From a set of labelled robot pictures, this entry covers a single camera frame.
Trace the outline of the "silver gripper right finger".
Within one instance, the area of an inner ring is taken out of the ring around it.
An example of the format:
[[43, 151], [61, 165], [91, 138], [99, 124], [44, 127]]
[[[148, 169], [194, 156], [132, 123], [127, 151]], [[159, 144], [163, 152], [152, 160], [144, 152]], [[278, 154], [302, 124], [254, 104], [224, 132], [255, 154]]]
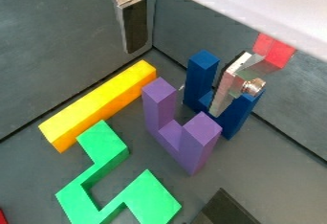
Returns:
[[267, 56], [242, 52], [223, 67], [210, 114], [219, 117], [232, 101], [244, 94], [256, 97], [266, 86], [263, 77], [278, 70], [278, 65], [268, 61]]

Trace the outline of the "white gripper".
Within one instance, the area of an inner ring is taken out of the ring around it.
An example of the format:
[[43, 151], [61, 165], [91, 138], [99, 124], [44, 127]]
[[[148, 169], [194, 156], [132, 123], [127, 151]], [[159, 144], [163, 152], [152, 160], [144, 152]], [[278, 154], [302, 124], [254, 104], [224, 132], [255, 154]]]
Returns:
[[194, 0], [327, 62], [327, 0]]

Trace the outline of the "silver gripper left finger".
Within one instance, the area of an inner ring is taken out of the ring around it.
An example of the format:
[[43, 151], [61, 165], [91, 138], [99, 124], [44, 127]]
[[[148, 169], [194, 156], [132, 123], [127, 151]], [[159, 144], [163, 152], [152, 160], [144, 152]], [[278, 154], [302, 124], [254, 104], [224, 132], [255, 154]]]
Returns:
[[120, 24], [124, 51], [131, 54], [147, 43], [147, 0], [111, 0]]

